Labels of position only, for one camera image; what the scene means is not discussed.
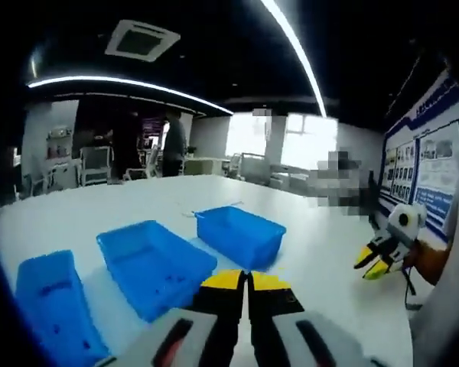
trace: blue tray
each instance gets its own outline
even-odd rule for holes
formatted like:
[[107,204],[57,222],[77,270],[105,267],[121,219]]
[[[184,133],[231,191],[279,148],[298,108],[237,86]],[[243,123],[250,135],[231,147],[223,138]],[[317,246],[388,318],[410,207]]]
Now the blue tray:
[[136,313],[148,322],[192,302],[217,260],[149,220],[97,236],[107,268]]
[[247,270],[271,265],[285,227],[234,206],[198,212],[197,236]]
[[91,367],[109,356],[90,318],[71,251],[22,262],[15,296],[42,349],[57,365]]

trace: led light strip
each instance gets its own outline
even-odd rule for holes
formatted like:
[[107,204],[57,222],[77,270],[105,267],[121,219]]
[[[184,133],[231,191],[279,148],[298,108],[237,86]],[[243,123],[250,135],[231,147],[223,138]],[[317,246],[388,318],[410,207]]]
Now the led light strip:
[[120,78],[112,78],[110,76],[63,76],[61,78],[52,78],[52,79],[45,79],[45,80],[40,80],[38,82],[32,82],[28,84],[29,88],[35,88],[37,86],[45,86],[47,84],[54,84],[54,83],[62,83],[62,82],[72,82],[72,81],[95,81],[95,82],[112,82],[112,83],[121,83],[121,84],[129,84],[131,86],[142,86],[145,88],[151,88],[151,89],[156,89],[160,90],[162,92],[166,93],[171,93],[175,94],[176,96],[184,97],[187,99],[192,99],[193,101],[203,103],[204,105],[211,106],[215,109],[219,109],[220,111],[223,111],[229,115],[232,115],[233,112],[231,112],[228,109],[225,109],[221,106],[215,105],[214,103],[208,102],[205,99],[197,98],[194,96],[191,96],[190,94],[178,92],[177,90],[165,88],[164,86],[157,86],[155,84],[151,83],[143,83],[143,82],[138,82],[136,80],[128,80],[128,79],[120,79]]
[[304,49],[301,46],[301,43],[299,42],[299,39],[296,36],[296,33],[293,31],[284,13],[282,13],[281,9],[276,5],[274,0],[261,1],[263,5],[267,8],[267,10],[270,12],[270,14],[272,14],[274,19],[278,22],[278,25],[281,26],[282,30],[285,33],[285,36],[289,39],[289,42],[291,42],[294,51],[298,55],[299,61],[301,61],[301,65],[304,67],[304,71],[306,72],[306,76],[309,79],[314,95],[316,96],[318,106],[320,107],[321,116],[327,117],[327,111],[324,108],[324,101],[320,93],[320,88],[318,87],[318,83],[316,81],[316,78],[314,77],[314,73],[311,69],[311,65],[309,64],[309,60],[306,57],[306,53],[304,52]]

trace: poster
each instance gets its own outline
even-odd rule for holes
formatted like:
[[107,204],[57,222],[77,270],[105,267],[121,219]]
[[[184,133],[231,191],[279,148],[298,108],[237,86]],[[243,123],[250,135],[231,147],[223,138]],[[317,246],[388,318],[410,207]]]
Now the poster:
[[391,193],[392,181],[394,179],[396,168],[396,149],[386,151],[386,159],[384,161],[384,176],[382,178],[381,190]]
[[164,122],[158,117],[152,119],[143,119],[142,126],[144,135],[159,136],[163,131]]
[[392,174],[390,195],[401,203],[408,203],[415,176],[415,141],[409,141],[396,149],[396,166]]
[[453,154],[459,146],[459,120],[420,138],[414,201],[427,207],[431,224],[444,225],[459,173]]

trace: white chair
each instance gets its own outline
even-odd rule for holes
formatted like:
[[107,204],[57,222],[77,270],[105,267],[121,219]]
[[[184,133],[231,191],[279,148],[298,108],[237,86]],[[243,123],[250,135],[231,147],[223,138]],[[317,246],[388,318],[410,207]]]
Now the white chair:
[[241,154],[234,154],[229,161],[228,166],[228,177],[235,178],[238,175],[239,163],[241,161]]
[[271,169],[267,158],[260,154],[242,153],[238,178],[253,184],[268,186]]
[[158,162],[158,154],[160,153],[160,147],[157,145],[153,145],[151,149],[150,156],[146,161],[146,168],[128,168],[123,175],[124,180],[131,181],[134,179],[133,173],[138,172],[141,174],[145,174],[146,178],[158,177],[158,172],[156,169],[156,165]]
[[111,148],[85,147],[80,149],[82,160],[81,184],[106,184],[111,178]]

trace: white wall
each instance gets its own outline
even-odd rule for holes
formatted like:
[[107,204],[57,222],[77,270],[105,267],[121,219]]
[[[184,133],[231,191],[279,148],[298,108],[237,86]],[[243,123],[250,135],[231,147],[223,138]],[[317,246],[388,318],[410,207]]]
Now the white wall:
[[361,167],[374,171],[374,179],[379,179],[384,137],[365,128],[338,124],[337,150],[348,151],[349,157],[361,162]]
[[[265,155],[273,164],[279,164],[284,145],[286,116],[272,117],[272,133],[267,141]],[[196,156],[224,158],[230,117],[196,119],[192,124],[190,145],[197,147]],[[347,149],[354,160],[362,161],[367,169],[379,177],[383,136],[363,128],[338,124],[337,147]]]
[[41,103],[31,107],[25,120],[22,139],[22,176],[32,174],[36,177],[40,174],[37,172],[38,166],[47,156],[46,139],[49,131],[58,126],[66,126],[73,131],[77,109],[77,100]]
[[194,120],[189,142],[197,147],[195,156],[224,158],[229,128],[229,117]]
[[190,113],[182,112],[181,123],[184,126],[185,136],[187,138],[187,143],[188,143],[188,140],[190,138],[190,130],[192,129],[192,115]]

